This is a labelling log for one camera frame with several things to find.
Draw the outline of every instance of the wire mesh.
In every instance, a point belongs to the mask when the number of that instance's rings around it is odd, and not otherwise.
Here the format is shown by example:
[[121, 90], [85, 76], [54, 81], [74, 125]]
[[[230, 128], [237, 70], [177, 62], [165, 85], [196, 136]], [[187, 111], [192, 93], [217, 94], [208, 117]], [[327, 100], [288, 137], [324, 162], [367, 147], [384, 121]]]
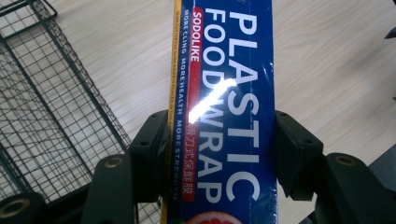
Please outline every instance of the wire mesh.
[[0, 7], [0, 197], [36, 191], [50, 202], [131, 140], [53, 13], [41, 1]]

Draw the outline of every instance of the gray surface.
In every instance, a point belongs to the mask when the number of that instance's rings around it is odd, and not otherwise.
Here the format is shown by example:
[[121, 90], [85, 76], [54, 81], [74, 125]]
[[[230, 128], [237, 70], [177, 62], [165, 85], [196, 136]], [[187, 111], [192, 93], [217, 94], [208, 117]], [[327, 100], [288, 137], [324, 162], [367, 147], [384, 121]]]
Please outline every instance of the gray surface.
[[385, 188], [396, 192], [396, 145], [369, 165]]

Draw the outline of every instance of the red label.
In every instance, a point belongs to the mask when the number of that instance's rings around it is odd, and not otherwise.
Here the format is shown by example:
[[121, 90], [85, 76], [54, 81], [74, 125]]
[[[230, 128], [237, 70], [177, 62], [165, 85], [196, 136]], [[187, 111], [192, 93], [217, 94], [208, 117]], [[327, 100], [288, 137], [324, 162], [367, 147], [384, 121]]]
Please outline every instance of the red label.
[[201, 8], [195, 7], [192, 10], [191, 18], [190, 76], [186, 103], [186, 131], [181, 180], [181, 196], [185, 202], [193, 202], [195, 194], [198, 125], [196, 120], [190, 118], [189, 114], [200, 102], [203, 22], [204, 12]]

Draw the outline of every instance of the wooden floor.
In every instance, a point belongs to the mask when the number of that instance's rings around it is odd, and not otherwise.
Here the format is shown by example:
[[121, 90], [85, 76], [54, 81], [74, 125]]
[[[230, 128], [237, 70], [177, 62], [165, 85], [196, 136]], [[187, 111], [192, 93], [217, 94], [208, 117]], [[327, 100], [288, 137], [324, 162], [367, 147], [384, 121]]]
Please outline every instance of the wooden floor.
[[[174, 0], [51, 0], [57, 22], [133, 138], [168, 107]], [[372, 162], [396, 142], [396, 26], [391, 0], [274, 1], [276, 108], [324, 144]], [[279, 223], [312, 203], [285, 199]]]

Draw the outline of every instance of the metal wire rack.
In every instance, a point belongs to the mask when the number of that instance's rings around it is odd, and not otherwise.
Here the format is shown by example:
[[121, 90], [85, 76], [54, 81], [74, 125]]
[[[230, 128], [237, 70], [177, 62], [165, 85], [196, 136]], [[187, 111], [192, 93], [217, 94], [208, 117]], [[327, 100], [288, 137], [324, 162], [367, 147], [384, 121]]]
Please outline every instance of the metal wire rack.
[[[0, 3], [0, 200], [47, 202], [91, 182], [96, 163], [131, 144], [45, 0]], [[141, 223], [159, 206], [139, 204]]]

